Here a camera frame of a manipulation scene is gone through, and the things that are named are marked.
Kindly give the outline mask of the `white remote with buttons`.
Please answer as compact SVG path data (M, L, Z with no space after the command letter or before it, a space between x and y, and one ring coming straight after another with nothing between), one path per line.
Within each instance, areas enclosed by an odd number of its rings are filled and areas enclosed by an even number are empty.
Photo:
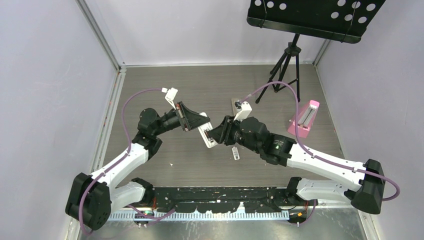
M232 98L231 105L236 109L240 108L240 100L238 98Z

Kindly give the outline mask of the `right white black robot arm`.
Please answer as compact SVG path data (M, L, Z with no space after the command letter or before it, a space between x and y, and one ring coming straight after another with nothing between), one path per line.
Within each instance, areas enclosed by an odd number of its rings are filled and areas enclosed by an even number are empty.
M292 177L285 192L291 205L322 199L349 203L368 214L381 213L386 181L377 160L350 161L316 151L293 138L270 132L255 117L236 120L226 116L219 126L205 129L203 134L214 144L245 147L268 164L302 169L326 178Z

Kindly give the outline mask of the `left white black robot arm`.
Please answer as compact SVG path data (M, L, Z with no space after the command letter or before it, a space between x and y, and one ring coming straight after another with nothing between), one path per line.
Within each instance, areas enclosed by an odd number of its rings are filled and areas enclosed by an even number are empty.
M182 102L162 116L153 108L142 110L137 134L129 146L104 167L90 174L81 172L74 178L65 213L96 231L112 213L128 205L148 207L154 199L151 183L139 177L124 186L118 186L119 183L158 152L163 143L159 135L176 128L188 132L209 122L204 112L190 110Z

